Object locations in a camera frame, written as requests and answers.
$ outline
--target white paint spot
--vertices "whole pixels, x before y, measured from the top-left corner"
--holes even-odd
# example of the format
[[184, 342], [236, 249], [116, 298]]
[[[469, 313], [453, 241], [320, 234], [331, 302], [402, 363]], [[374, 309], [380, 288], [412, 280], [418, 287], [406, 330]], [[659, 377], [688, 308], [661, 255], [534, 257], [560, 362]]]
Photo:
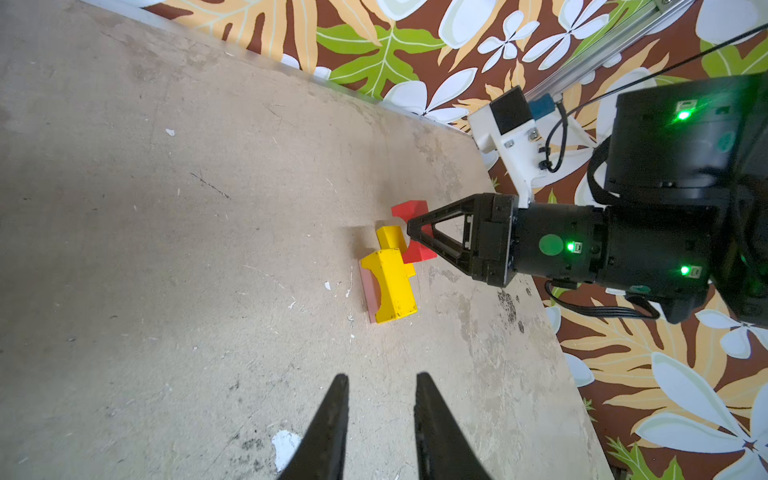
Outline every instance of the white paint spot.
[[352, 291], [352, 267], [349, 268], [349, 288], [346, 289], [346, 298], [349, 298], [349, 292]]
[[299, 448], [301, 437], [288, 430], [280, 430], [272, 437], [272, 445], [275, 445], [275, 466], [277, 473], [282, 472], [288, 466], [296, 449]]

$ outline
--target floral wallpaper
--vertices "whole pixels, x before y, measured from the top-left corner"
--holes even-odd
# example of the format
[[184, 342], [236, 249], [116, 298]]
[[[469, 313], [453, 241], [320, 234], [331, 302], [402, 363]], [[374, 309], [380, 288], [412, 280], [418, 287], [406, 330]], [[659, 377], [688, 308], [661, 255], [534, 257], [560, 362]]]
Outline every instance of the floral wallpaper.
[[[652, 0], [125, 1], [469, 132], [468, 114], [533, 88]], [[687, 4], [566, 90], [566, 109], [768, 22], [766, 0]], [[766, 69], [761, 32], [631, 89]], [[615, 116], [613, 96], [571, 117], [563, 167], [534, 182], [537, 201], [595, 204], [586, 163]], [[497, 159], [485, 157], [494, 185], [514, 193]], [[703, 309], [670, 325], [583, 317], [537, 285], [610, 463], [644, 480], [768, 478], [768, 330], [734, 319], [714, 288]], [[631, 306], [624, 292], [591, 285], [556, 294]]]

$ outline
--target white flower pattern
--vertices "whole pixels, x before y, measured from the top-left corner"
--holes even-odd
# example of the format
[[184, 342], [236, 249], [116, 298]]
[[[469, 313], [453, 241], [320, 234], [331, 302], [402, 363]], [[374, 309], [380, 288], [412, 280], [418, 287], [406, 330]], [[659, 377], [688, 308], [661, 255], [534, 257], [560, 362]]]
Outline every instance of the white flower pattern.
[[[296, 70], [301, 70], [299, 61], [288, 54], [283, 54], [283, 59], [280, 60], [280, 63], [283, 65], [288, 65], [289, 67], [294, 67]], [[315, 73], [313, 73], [313, 75], [318, 78], [322, 78], [323, 80], [328, 80], [328, 78], [331, 76], [331, 69], [327, 67], [315, 67]]]
[[717, 310], [701, 310], [696, 313], [696, 318], [711, 329], [732, 329], [720, 339], [720, 346], [723, 347], [728, 356], [734, 359], [748, 359], [752, 356], [752, 347], [748, 332], [752, 334], [768, 349], [768, 330], [762, 329], [752, 323], [742, 323], [725, 316]]
[[384, 102], [441, 124], [449, 124], [468, 115], [469, 110], [461, 107], [436, 107], [464, 93], [464, 90], [469, 88], [475, 80], [477, 71], [477, 68], [466, 68], [446, 78], [432, 96], [429, 105], [427, 105], [427, 86], [423, 81], [418, 80], [404, 81], [395, 85], [387, 92]]
[[440, 21], [438, 36], [450, 48], [461, 48], [491, 17], [496, 0], [452, 0]]
[[581, 8], [584, 6], [584, 0], [565, 0], [560, 8], [560, 15], [558, 15], [558, 22], [565, 30], [565, 33], [558, 33], [541, 40], [528, 50], [528, 53], [523, 57], [523, 61], [530, 63], [547, 53], [553, 45], [557, 44], [538, 66], [538, 69], [546, 70], [558, 63], [571, 47], [571, 36], [577, 40], [584, 40], [586, 37], [597, 33], [598, 30], [608, 23], [608, 14], [599, 15], [587, 22], [587, 19], [599, 10], [606, 1], [592, 0], [582, 12]]
[[714, 480], [768, 478], [760, 459], [768, 461], [768, 383], [754, 399], [747, 432], [707, 381], [689, 366], [655, 352], [650, 356], [654, 379], [679, 407], [726, 430], [713, 429], [674, 413], [652, 415], [637, 427], [649, 442], [694, 453], [744, 452], [742, 457], [715, 475]]
[[517, 58], [518, 49], [515, 47], [515, 41], [530, 37], [539, 26], [538, 22], [529, 22], [526, 23], [523, 28], [520, 28], [524, 18], [525, 14], [519, 10], [512, 12], [507, 18], [504, 19], [504, 41], [496, 37], [488, 37], [478, 46], [478, 52], [482, 54], [487, 54], [496, 50], [496, 52], [491, 55], [485, 65], [483, 65], [482, 71], [480, 73], [485, 73], [493, 68], [493, 66], [498, 62], [499, 58], [502, 57], [502, 52], [505, 60], [512, 60], [513, 58]]
[[[559, 306], [548, 306], [545, 308], [547, 316], [549, 317], [549, 323], [552, 325], [554, 333], [560, 331], [560, 325], [562, 323], [562, 315]], [[563, 352], [565, 355], [565, 362], [568, 364], [568, 368], [571, 370], [571, 375], [574, 377], [577, 387], [587, 386], [594, 382], [594, 374], [589, 369], [584, 360], [578, 358], [576, 355]]]
[[403, 20], [418, 10], [427, 0], [376, 0], [384, 15], [392, 20]]

